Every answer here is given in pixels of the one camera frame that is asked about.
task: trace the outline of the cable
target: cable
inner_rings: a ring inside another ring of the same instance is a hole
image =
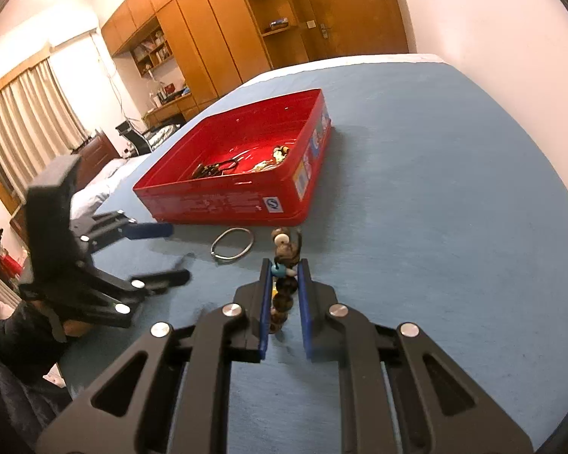
[[[134,119],[134,118],[128,117],[126,115],[126,112],[124,111],[122,95],[121,95],[120,91],[118,90],[117,85],[114,83],[114,76],[117,72],[117,70],[115,69],[115,63],[114,63],[114,75],[112,75],[112,74],[109,73],[109,69],[107,68],[107,65],[105,64],[103,56],[101,56],[101,52],[98,50],[97,43],[95,42],[94,37],[93,37],[94,33],[91,33],[90,36],[91,36],[92,44],[94,45],[95,50],[97,51],[98,59],[99,59],[101,65],[103,66],[103,71],[105,72],[105,76],[107,77],[107,79],[109,80],[109,84],[111,85],[111,90],[114,93],[115,99],[118,101],[118,104],[120,105],[120,111],[122,112],[122,117],[124,117],[124,119],[130,123],[131,127],[135,131],[137,131],[137,133],[140,133],[139,130],[137,130],[137,128],[135,128],[135,126],[134,126],[134,123],[138,123],[140,121],[138,119]]]

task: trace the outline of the blue gripper pad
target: blue gripper pad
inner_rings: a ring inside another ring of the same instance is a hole
[[[171,223],[130,223],[122,228],[122,233],[128,239],[157,239],[170,237],[174,226]]]
[[[270,307],[271,307],[271,289],[273,288],[273,277],[271,275],[271,261],[267,271],[265,288],[263,293],[263,303],[261,304],[261,336],[259,338],[259,354],[261,360],[265,360],[267,353],[267,345],[270,342]]]
[[[298,278],[298,308],[301,313],[301,331],[303,332],[303,348],[307,359],[311,360],[313,357],[313,350],[311,346],[311,316],[309,314],[309,300],[307,298],[307,288],[305,286],[303,260],[297,266]]]

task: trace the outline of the hand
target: hand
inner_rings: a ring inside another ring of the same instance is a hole
[[[31,304],[40,312],[42,312],[43,309],[48,307],[48,305],[42,300],[34,300],[31,302]],[[65,333],[65,336],[72,336],[74,338],[78,338],[79,336],[85,335],[93,327],[94,327],[93,324],[82,323],[82,321],[68,320],[65,321],[65,323],[63,323],[63,331]]]

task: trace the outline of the dark clothing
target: dark clothing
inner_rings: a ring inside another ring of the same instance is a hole
[[[34,306],[21,303],[0,321],[0,453],[30,453],[38,436],[71,401],[44,380],[67,348]]]

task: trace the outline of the curtain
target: curtain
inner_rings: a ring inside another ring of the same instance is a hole
[[[48,60],[0,91],[0,164],[21,200],[52,159],[69,154],[86,136]]]

